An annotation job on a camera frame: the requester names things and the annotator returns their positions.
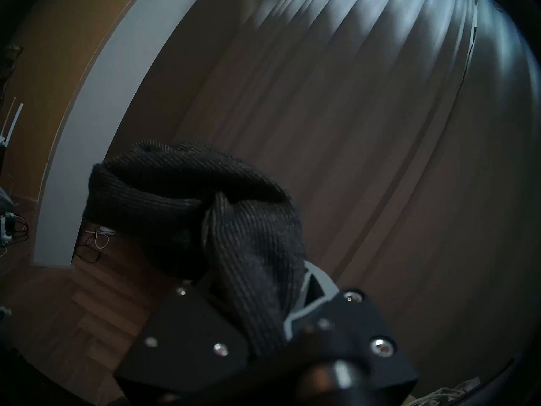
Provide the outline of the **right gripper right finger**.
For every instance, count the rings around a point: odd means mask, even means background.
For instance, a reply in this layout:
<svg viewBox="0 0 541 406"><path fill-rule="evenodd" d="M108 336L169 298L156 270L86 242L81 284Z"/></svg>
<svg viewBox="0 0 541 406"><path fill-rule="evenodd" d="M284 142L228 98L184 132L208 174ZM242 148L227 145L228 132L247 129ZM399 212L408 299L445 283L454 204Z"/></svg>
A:
<svg viewBox="0 0 541 406"><path fill-rule="evenodd" d="M308 325L330 330L360 354L376 389L413 389L418 374L369 296L357 288L340 289L322 269L304 262L300 296L283 323L287 341Z"/></svg>

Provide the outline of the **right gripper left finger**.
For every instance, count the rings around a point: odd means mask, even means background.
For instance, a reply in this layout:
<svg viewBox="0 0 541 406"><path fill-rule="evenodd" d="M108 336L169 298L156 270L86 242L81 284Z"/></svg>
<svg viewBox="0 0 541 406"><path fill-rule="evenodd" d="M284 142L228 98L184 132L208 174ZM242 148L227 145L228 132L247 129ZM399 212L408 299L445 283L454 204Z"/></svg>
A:
<svg viewBox="0 0 541 406"><path fill-rule="evenodd" d="M243 371L243 334L189 284L150 315L114 377L122 391L203 391Z"/></svg>

